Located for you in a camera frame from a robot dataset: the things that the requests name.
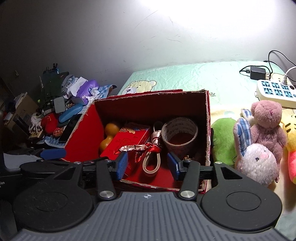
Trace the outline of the orange wooden gourd toy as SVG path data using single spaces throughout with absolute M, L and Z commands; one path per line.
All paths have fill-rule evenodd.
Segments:
M 100 151 L 103 152 L 116 134 L 119 132 L 120 128 L 116 123 L 108 123 L 105 127 L 106 138 L 100 143 Z

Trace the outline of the pink ribbon bundle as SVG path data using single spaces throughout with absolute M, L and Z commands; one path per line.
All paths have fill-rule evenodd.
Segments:
M 161 130 L 155 130 L 153 128 L 153 133 L 151 135 L 150 141 L 145 144 L 134 144 L 125 145 L 119 148 L 119 152 L 130 152 L 137 151 L 142 153 L 140 156 L 141 160 L 147 160 L 152 153 L 160 154 L 161 152 Z

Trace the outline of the red gift box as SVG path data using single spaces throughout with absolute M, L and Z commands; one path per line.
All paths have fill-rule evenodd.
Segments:
M 102 151 L 100 157 L 108 157 L 115 160 L 121 153 L 120 149 L 124 146 L 144 145 L 151 135 L 151 128 L 137 123 L 125 124 Z

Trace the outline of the red heart plush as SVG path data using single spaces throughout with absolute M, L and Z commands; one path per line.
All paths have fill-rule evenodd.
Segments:
M 41 120 L 41 127 L 47 135 L 52 135 L 58 126 L 58 116 L 55 113 L 49 113 Z

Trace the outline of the green plush toy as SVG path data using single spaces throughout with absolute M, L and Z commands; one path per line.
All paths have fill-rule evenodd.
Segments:
M 222 162 L 231 167 L 234 167 L 237 157 L 233 135 L 235 123 L 236 120 L 232 118 L 220 118 L 211 126 L 213 129 L 213 159 L 215 162 Z

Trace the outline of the red cardboard box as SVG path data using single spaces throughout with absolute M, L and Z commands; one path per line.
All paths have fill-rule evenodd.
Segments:
M 75 127 L 66 145 L 66 162 L 85 162 L 100 157 L 104 127 L 110 122 L 152 126 L 179 117 L 192 120 L 198 133 L 190 153 L 201 164 L 210 165 L 210 98 L 207 90 L 164 90 L 112 96 L 96 100 Z

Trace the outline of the blue glasses case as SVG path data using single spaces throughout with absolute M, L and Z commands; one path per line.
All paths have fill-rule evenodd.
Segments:
M 78 114 L 83 109 L 82 104 L 75 104 L 74 106 L 67 109 L 64 113 L 59 116 L 59 122 L 63 123 L 69 120 L 72 116 Z

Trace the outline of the purple tissue pack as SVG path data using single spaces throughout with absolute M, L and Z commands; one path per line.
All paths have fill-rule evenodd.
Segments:
M 99 88 L 99 84 L 96 80 L 93 79 L 93 80 L 88 80 L 88 81 L 84 82 L 79 87 L 73 102 L 79 103 L 82 105 L 87 105 L 89 102 L 87 97 L 91 96 L 91 90 L 93 88 Z

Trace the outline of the white rabbit plush toy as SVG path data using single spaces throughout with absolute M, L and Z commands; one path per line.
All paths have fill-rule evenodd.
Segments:
M 275 156 L 262 144 L 254 143 L 251 127 L 254 117 L 248 109 L 242 109 L 240 118 L 233 128 L 234 145 L 237 153 L 235 169 L 259 184 L 268 187 L 280 174 Z

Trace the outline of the pink bear plush toy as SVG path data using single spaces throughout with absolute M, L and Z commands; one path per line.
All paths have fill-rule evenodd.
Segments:
M 279 164 L 283 148 L 287 144 L 287 135 L 280 127 L 282 117 L 280 103 L 271 100 L 255 102 L 251 106 L 251 114 L 255 121 L 250 128 L 252 142 L 269 149 Z

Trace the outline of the yellow tiger plush toy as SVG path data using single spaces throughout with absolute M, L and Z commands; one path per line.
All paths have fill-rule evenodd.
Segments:
M 287 167 L 289 178 L 295 184 L 296 167 L 295 167 L 295 151 L 296 151 L 296 127 L 295 114 L 286 116 L 282 119 L 282 128 L 287 136 L 286 148 L 288 151 Z

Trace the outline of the white blue power strip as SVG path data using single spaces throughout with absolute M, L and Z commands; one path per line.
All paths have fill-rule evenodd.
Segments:
M 272 100 L 284 108 L 296 107 L 295 87 L 291 84 L 282 85 L 280 81 L 258 80 L 256 93 L 259 100 Z

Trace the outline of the black power adapter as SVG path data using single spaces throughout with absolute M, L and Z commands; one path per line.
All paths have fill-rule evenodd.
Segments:
M 266 70 L 261 67 L 251 66 L 250 67 L 250 79 L 265 80 L 266 79 Z

